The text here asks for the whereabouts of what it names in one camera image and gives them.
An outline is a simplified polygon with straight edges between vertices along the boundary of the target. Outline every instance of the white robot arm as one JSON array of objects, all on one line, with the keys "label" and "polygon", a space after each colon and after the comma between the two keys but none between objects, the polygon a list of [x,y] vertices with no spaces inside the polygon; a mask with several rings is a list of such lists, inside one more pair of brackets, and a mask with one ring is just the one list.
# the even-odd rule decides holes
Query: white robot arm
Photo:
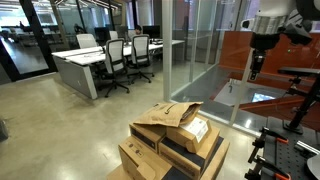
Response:
[{"label": "white robot arm", "polygon": [[[297,9],[302,16],[301,24],[288,24],[289,15]],[[276,46],[280,34],[286,34],[292,44],[307,45],[312,39],[307,28],[312,21],[320,20],[320,0],[260,0],[259,10],[254,19],[242,22],[243,28],[252,30],[250,46],[254,49],[251,74],[255,80],[260,72],[266,50]]]}]

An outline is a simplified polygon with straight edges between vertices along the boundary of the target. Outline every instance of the desk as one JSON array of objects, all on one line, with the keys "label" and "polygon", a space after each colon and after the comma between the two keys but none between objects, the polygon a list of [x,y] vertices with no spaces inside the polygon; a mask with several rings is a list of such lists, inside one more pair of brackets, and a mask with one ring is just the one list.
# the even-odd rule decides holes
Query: desk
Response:
[{"label": "desk", "polygon": [[[172,45],[182,43],[184,43],[184,41],[172,41]],[[149,50],[160,49],[162,47],[163,45],[150,44]],[[131,46],[124,47],[123,55],[131,55]],[[102,47],[55,52],[52,53],[52,56],[64,83],[91,99],[98,97],[90,64],[105,60]]]}]

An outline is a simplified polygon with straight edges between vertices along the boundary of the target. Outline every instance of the black office chair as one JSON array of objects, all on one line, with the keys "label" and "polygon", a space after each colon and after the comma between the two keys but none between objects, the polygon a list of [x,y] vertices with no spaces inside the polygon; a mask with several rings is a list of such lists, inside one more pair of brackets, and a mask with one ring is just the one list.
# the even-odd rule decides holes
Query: black office chair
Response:
[{"label": "black office chair", "polygon": [[[112,80],[111,86],[109,87],[105,97],[109,97],[110,91],[113,88],[117,89],[118,86],[126,89],[127,93],[130,93],[128,87],[120,84],[120,82],[117,81],[118,76],[120,77],[121,75],[127,74],[127,68],[125,66],[123,57],[123,44],[124,41],[122,39],[107,41],[105,60],[106,69],[96,72],[99,75],[100,79]],[[104,87],[106,86],[100,86],[98,87],[98,90],[102,90]]]},{"label": "black office chair", "polygon": [[141,72],[140,68],[149,67],[150,57],[149,57],[149,36],[146,34],[134,36],[132,38],[132,45],[131,45],[131,61],[128,62],[128,67],[131,69],[137,69],[139,72],[129,74],[128,78],[131,76],[135,76],[131,83],[134,84],[134,80],[138,77],[141,79],[142,77],[146,78],[149,83],[151,83],[150,78],[146,76],[146,74],[151,74],[154,77],[153,72]]}]

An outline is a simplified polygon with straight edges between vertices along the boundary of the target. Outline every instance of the office desk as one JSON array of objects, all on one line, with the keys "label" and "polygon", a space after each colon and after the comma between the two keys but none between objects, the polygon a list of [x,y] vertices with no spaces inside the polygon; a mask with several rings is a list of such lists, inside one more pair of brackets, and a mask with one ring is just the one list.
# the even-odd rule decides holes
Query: office desk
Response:
[{"label": "office desk", "polygon": [[[182,43],[184,41],[172,41],[172,45]],[[150,44],[149,50],[160,49],[162,47],[163,45]],[[90,65],[105,60],[102,47],[55,52],[52,55],[64,83],[91,99],[98,97]],[[131,46],[124,47],[123,55],[131,55]]]}]

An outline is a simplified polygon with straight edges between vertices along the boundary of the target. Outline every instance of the stack of cardboard boxes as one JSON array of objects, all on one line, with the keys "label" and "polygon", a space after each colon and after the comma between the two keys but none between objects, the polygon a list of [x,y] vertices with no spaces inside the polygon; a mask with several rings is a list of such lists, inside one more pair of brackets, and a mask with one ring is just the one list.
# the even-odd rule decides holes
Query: stack of cardboard boxes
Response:
[{"label": "stack of cardboard boxes", "polygon": [[129,124],[119,144],[122,164],[107,179],[215,179],[229,148],[220,130],[194,112],[178,127]]}]

